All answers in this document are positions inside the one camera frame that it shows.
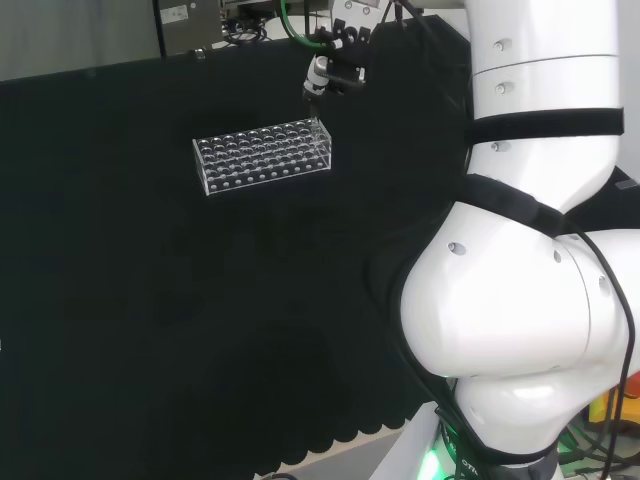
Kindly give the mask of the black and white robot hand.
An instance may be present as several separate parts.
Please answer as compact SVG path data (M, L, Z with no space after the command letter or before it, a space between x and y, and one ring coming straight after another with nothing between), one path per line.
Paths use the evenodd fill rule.
M344 94L365 86L374 30L385 19L388 1L330 1L329 20L309 39L314 56L303 83L312 110L327 92Z

